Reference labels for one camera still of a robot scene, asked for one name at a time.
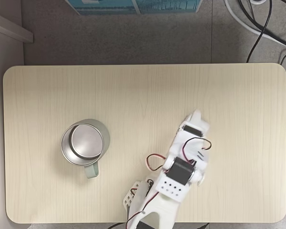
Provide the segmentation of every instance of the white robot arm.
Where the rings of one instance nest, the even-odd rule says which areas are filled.
[[[205,139],[209,124],[200,111],[189,115],[179,126],[160,173],[136,182],[135,195],[124,198],[128,213],[126,229],[172,229],[180,203],[193,183],[201,184],[208,163],[211,142]],[[204,141],[209,146],[204,148]]]

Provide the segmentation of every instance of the stainless steel cup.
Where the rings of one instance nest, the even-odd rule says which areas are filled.
[[[98,161],[110,144],[110,135],[105,125],[94,119],[74,123],[62,136],[61,151],[64,157],[76,166],[83,166],[87,178],[98,176]]]

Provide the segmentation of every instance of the tile floor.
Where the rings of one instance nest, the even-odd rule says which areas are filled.
[[[229,0],[245,20],[236,0]],[[254,6],[264,24],[268,3]],[[26,65],[245,62],[257,36],[234,21],[223,0],[204,0],[198,13],[79,17],[64,0],[22,0],[22,25],[35,42],[24,45]],[[286,39],[286,5],[273,0],[268,27]],[[251,62],[279,62],[286,47],[262,39]],[[106,229],[111,224],[34,224],[30,229]],[[195,229],[201,223],[177,223]],[[212,223],[208,229],[286,229],[274,224]]]

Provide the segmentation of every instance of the green handle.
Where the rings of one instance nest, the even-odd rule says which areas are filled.
[[[94,178],[97,177],[99,174],[99,165],[97,162],[93,163],[92,165],[85,166],[85,173],[87,178]]]

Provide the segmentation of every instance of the wooden tabletop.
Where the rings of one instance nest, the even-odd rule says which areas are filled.
[[[276,222],[286,213],[286,72],[274,63],[18,66],[4,75],[6,210],[17,223],[121,222],[122,200],[195,109],[210,123],[204,183],[178,222]],[[61,136],[86,118],[111,145],[100,174],[69,163]]]

